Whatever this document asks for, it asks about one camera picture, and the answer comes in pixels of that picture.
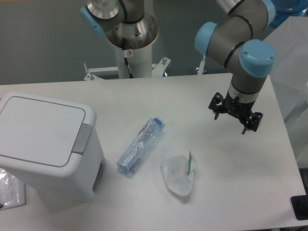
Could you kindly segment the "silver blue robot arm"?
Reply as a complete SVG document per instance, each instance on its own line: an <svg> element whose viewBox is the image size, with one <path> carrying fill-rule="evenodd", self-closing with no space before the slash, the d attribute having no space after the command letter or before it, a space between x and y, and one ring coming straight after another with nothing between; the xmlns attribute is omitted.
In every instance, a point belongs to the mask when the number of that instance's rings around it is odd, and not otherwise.
<svg viewBox="0 0 308 231"><path fill-rule="evenodd" d="M232 73L226 96L217 92L209 109L215 118L229 114L256 132L263 114L252 107L276 58L273 46L257 36L273 21L276 9L270 0L219 0L228 20L205 23L197 32L195 48Z"/></svg>

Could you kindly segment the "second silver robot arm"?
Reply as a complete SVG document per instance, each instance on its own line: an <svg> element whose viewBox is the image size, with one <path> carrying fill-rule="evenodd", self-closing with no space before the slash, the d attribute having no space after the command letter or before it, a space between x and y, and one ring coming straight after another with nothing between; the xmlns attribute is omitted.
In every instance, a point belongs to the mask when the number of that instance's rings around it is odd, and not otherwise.
<svg viewBox="0 0 308 231"><path fill-rule="evenodd" d="M144 1L88 0L79 13L86 27L100 37L120 23L139 22L144 17Z"/></svg>

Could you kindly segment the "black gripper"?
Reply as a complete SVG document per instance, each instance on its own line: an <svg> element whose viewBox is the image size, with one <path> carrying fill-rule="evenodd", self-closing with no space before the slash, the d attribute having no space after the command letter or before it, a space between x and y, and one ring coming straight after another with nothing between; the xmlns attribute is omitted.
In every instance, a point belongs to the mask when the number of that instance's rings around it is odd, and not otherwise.
<svg viewBox="0 0 308 231"><path fill-rule="evenodd" d="M263 114L261 112L253 112L252 107L255 104L255 100L249 103L240 102L240 97L235 96L232 98L229 93L227 93L226 98L217 92L212 98L208 108L212 110L215 114L214 120L217 120L220 114L229 114L237 118L240 123L244 126L242 134L246 131L256 132Z"/></svg>

